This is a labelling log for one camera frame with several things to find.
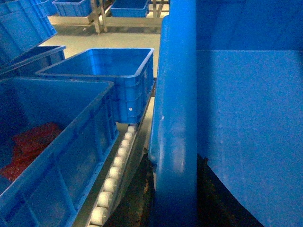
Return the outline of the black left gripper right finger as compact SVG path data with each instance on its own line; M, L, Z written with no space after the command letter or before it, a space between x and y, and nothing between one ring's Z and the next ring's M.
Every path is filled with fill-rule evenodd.
M197 226L263 226L225 187L208 165L197 155Z

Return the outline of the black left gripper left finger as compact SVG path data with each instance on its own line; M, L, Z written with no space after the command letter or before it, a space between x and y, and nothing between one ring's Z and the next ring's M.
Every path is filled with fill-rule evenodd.
M140 164L119 205L105 222L105 227L148 227L154 200L153 166L148 155Z

